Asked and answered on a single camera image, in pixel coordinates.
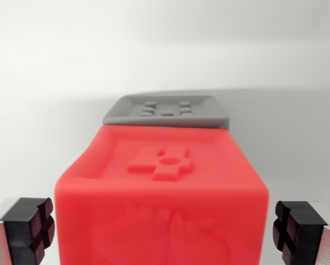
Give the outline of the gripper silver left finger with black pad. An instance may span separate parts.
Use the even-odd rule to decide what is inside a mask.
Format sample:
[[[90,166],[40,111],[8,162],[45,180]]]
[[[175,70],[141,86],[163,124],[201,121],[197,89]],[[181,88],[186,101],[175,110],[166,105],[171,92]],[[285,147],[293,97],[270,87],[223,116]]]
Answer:
[[[51,198],[7,198],[0,203],[0,264],[40,264],[55,222]]]

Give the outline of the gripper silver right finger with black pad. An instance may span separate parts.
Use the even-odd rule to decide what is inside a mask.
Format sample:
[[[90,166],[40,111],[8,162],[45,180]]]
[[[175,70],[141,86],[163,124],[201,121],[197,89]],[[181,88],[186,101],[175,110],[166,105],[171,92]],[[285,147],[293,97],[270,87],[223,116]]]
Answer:
[[[316,203],[278,201],[273,241],[285,264],[330,264],[330,216]]]

